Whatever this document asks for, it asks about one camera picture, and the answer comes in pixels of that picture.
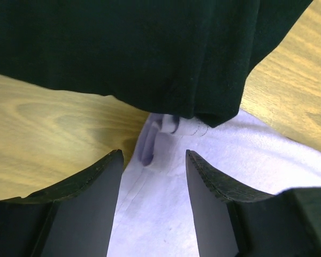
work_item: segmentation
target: clothing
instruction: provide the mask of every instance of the clothing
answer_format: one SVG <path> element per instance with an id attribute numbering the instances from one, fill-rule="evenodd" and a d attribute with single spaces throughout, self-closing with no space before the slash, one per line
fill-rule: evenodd
<path id="1" fill-rule="evenodd" d="M 267 193 L 321 187 L 321 153 L 245 111 L 216 128 L 196 118 L 151 114 L 123 173 L 108 257 L 198 256 L 186 149 Z"/>
<path id="2" fill-rule="evenodd" d="M 0 0 L 0 74 L 215 127 L 312 0 Z"/>

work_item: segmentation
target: white cloth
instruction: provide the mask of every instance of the white cloth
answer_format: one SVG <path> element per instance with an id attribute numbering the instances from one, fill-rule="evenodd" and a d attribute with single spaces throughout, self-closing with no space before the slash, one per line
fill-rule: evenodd
<path id="1" fill-rule="evenodd" d="M 108 257 L 199 256 L 190 206 L 186 149 L 258 190 L 321 187 L 321 153 L 254 116 L 216 128 L 197 119 L 151 114 L 121 181 Z"/>

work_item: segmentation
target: wooden table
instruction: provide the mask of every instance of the wooden table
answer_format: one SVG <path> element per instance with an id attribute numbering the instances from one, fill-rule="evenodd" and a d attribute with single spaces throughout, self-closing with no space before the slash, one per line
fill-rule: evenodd
<path id="1" fill-rule="evenodd" d="M 248 78 L 242 107 L 321 151 L 321 0 Z M 0 199 L 26 196 L 120 148 L 147 113 L 113 97 L 57 92 L 0 76 Z"/>

